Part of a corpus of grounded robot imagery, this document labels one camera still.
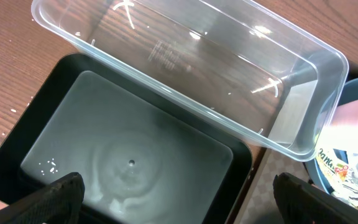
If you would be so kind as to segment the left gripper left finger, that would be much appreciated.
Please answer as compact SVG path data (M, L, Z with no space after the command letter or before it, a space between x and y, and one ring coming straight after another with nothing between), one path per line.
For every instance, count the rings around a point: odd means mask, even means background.
M76 224L84 194L82 176L69 173L0 210L0 224Z

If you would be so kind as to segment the yellow foil snack wrapper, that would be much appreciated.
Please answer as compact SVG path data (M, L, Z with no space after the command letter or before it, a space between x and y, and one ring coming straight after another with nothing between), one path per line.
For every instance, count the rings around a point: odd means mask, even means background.
M334 149L317 149L316 161L333 189L332 196L358 210L358 170L340 160Z

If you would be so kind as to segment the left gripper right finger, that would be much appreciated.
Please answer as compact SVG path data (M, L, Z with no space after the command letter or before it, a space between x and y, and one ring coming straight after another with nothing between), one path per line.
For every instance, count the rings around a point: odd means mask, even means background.
M358 224L358 210L292 174L273 180L273 195L284 223Z

